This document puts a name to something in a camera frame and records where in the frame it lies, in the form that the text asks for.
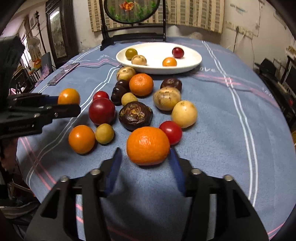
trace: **large orange fruit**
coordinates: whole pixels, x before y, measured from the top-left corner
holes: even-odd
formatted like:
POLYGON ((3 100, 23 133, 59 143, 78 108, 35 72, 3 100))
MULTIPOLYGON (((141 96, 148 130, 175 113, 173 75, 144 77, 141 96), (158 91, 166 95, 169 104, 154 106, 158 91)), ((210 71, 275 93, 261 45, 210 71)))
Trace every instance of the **large orange fruit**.
POLYGON ((91 128, 85 125, 76 126, 71 130, 68 142, 78 154, 88 153, 95 144, 95 135, 91 128))
POLYGON ((153 86, 153 79, 144 73, 134 75, 129 82, 131 93, 137 96, 149 95, 153 91, 153 86))
POLYGON ((58 104, 80 104, 79 93, 72 88, 64 89, 57 100, 58 104))
POLYGON ((134 130, 126 142, 130 160, 147 166, 163 162, 170 152, 170 141, 159 128, 145 126, 134 130))
POLYGON ((163 60, 163 66, 164 67, 173 67, 173 66, 177 66, 177 61, 176 59, 172 58, 172 57, 168 57, 165 58, 163 60))

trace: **oval black frame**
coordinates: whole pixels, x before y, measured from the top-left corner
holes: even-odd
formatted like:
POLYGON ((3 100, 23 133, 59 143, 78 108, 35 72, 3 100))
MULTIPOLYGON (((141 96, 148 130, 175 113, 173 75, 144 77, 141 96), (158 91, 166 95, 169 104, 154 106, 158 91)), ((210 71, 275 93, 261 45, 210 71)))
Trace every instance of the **oval black frame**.
POLYGON ((111 20, 113 20, 114 22, 121 23, 121 24, 129 24, 129 25, 130 25, 130 24, 141 23, 141 22, 145 21, 146 19, 150 18, 153 14, 155 14, 155 12, 156 12, 156 10, 159 8, 159 4, 160 4, 160 0, 157 0, 157 3, 156 3, 156 6, 157 6, 157 7, 155 8, 155 10, 153 10, 153 11, 151 12, 151 14, 150 14, 148 17, 146 17, 146 18, 144 18, 144 19, 140 19, 139 21, 136 21, 136 22, 126 23, 126 22, 118 21, 118 20, 114 19, 114 18, 111 16, 111 14, 109 13, 109 10, 108 10, 108 8, 107 8, 107 1, 108 1, 108 0, 104 0, 104 9, 105 9, 105 13, 107 14, 107 16, 108 16, 111 20))

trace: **green tomato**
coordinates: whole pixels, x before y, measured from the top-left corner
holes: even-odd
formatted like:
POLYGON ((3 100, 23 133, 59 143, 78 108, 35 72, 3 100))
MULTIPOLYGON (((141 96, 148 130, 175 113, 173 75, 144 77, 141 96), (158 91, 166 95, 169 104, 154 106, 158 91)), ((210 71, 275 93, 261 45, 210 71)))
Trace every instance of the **green tomato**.
POLYGON ((135 55, 137 55, 138 54, 138 52, 137 52, 137 50, 135 50, 135 49, 128 49, 127 51, 126 51, 126 58, 128 59, 128 60, 131 60, 135 55))

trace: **plate rim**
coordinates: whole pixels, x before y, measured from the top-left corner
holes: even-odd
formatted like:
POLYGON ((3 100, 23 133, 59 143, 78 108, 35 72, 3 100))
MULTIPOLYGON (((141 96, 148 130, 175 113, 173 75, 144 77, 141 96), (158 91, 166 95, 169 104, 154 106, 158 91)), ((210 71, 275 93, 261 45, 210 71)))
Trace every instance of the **plate rim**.
MULTIPOLYGON (((131 46, 128 46, 120 51, 117 52, 116 54, 116 60, 121 63, 122 65, 127 65, 127 64, 124 64, 122 61, 119 61, 119 58, 118 58, 118 54, 120 52, 122 52, 123 50, 125 49, 128 49, 128 48, 131 48, 133 46, 137 46, 137 45, 141 45, 141 44, 153 44, 153 43, 160 43, 160 44, 167 44, 167 43, 170 43, 170 44, 175 44, 175 43, 171 43, 171 42, 144 42, 144 43, 140 43, 140 44, 134 44, 134 45, 131 45, 131 46)), ((161 67, 158 67, 158 68, 155 68, 155 67, 151 67, 151 66, 147 66, 147 65, 138 65, 138 64, 128 64, 129 66, 134 66, 134 67, 137 67, 137 68, 144 68, 144 69, 185 69, 185 68, 190 68, 190 67, 194 67, 194 66, 198 66, 201 62, 202 62, 202 55, 197 52, 196 50, 190 48, 190 47, 187 47, 187 46, 184 46, 184 45, 178 45, 176 44, 177 46, 176 47, 185 47, 185 48, 189 48, 191 49, 192 51, 195 51, 196 53, 198 53, 200 55, 200 62, 199 63, 195 63, 195 64, 191 64, 191 65, 188 65, 186 67, 178 67, 178 66, 168 66, 168 67, 165 67, 165 66, 161 66, 161 67)))

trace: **red ball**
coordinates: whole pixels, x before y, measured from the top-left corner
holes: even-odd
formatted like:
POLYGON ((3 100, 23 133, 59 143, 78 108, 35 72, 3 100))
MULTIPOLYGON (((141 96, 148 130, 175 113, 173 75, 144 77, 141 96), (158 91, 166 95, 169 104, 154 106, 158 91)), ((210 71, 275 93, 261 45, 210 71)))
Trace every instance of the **red ball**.
POLYGON ((94 94, 93 101, 101 97, 109 99, 109 95, 105 91, 98 91, 94 94))
POLYGON ((110 124, 115 113, 115 105, 107 98, 98 98, 89 106, 89 118, 95 125, 110 124))
POLYGON ((182 138, 182 129, 173 121, 165 121, 160 126, 161 129, 168 137, 170 144, 177 144, 182 138))
POLYGON ((179 47, 176 47, 173 48, 172 54, 175 58, 182 58, 184 56, 184 50, 179 47))

